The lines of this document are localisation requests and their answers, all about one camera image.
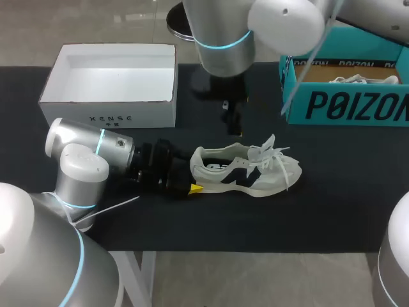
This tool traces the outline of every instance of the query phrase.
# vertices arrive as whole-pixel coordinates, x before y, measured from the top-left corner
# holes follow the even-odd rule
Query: sneaker
[[[357,83],[357,84],[399,84],[399,79],[392,75],[386,79],[368,79],[361,75],[354,75],[350,78],[337,77],[330,83]]]
[[[241,191],[253,197],[277,194],[301,176],[298,161],[285,156],[287,148],[273,148],[272,135],[262,147],[235,143],[220,149],[199,147],[190,159],[190,171],[201,193]]]

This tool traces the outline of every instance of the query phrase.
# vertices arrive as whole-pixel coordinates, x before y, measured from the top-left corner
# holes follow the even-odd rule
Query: white box
[[[174,127],[174,45],[64,45],[40,97],[48,123],[68,118],[101,128]]]

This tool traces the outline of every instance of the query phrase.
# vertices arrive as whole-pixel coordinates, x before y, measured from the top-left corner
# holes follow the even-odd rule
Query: table
[[[399,127],[287,125],[276,63],[247,73],[243,137],[225,133],[221,103],[190,90],[199,65],[180,65],[175,129],[117,130],[135,142],[166,138],[176,146],[219,148],[235,141],[276,146],[300,161],[298,187],[269,198],[240,193],[168,200],[144,194],[101,214],[88,235],[109,251],[374,252],[390,213],[409,191],[409,130]],[[30,193],[52,191],[56,161],[44,153],[48,125],[37,105],[49,68],[0,68],[0,182]],[[123,199],[106,200],[105,204]]]

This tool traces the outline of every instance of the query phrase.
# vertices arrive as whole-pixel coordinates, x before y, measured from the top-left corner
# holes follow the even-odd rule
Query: white cable
[[[69,222],[72,226],[75,226],[75,223],[72,222],[70,213],[67,211],[67,209],[66,209],[66,207],[65,207],[65,205],[64,205],[64,203],[63,203],[63,200],[62,200],[55,192],[43,192],[42,194],[50,194],[50,195],[53,195],[53,197],[55,197],[55,198],[57,199],[57,201],[59,202],[59,204],[61,205],[61,208],[63,208],[64,213],[65,213],[65,215],[66,215],[66,218],[67,218],[68,222]]]
[[[96,215],[98,215],[99,213],[103,213],[103,212],[108,211],[108,210],[111,210],[111,209],[113,209],[113,208],[122,206],[122,205],[124,205],[124,204],[126,204],[126,203],[129,203],[129,202],[131,202],[132,200],[136,200],[136,199],[138,199],[138,198],[139,198],[139,196],[136,196],[136,197],[134,197],[134,198],[131,198],[130,200],[124,201],[123,203],[119,203],[119,204],[117,204],[117,205],[115,205],[115,206],[112,206],[112,207],[103,209],[102,211],[99,211],[99,212],[97,212],[97,213],[94,213],[94,214],[92,214],[92,215],[90,215],[90,216],[86,216],[86,217],[84,217],[83,219],[80,219],[79,221],[75,222],[74,225],[77,225],[78,223],[81,223],[82,221],[85,221],[86,219],[89,219],[89,218],[91,218],[91,217],[93,217],[93,216],[96,216]]]
[[[297,93],[302,81],[304,80],[304,78],[307,75],[309,69],[311,68],[311,65],[312,65],[315,57],[317,56],[317,54],[320,51],[322,45],[324,44],[325,40],[327,39],[328,34],[330,34],[330,32],[332,30],[332,27],[335,24],[338,13],[341,10],[343,4],[344,4],[344,0],[337,0],[336,4],[334,6],[334,10],[332,11],[331,18],[328,19],[327,25],[325,26],[325,32],[324,32],[323,36],[321,37],[321,40],[318,42],[318,45],[314,48],[313,52],[309,56],[309,59],[308,59],[307,63],[305,64],[305,67],[302,70],[301,74],[297,78],[296,85],[294,86],[294,88],[291,91],[289,97],[287,98],[287,101],[284,104],[284,107],[282,107],[282,109],[281,109],[281,115],[283,115],[287,111],[287,109],[290,107],[291,102],[293,101],[293,98],[294,98],[295,94]]]

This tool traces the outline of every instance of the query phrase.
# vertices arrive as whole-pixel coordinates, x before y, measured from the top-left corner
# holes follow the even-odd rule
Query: floor
[[[1,0],[0,65],[51,66],[64,43],[86,42],[175,43],[180,63],[197,63],[166,28],[177,2]],[[256,61],[279,59],[256,48]],[[371,274],[365,254],[158,253],[153,307],[184,306],[373,306]]]
[[[64,43],[175,43],[179,63],[197,63],[194,43],[166,28],[179,0],[1,0],[0,66],[51,66]],[[256,61],[279,56],[257,42]]]

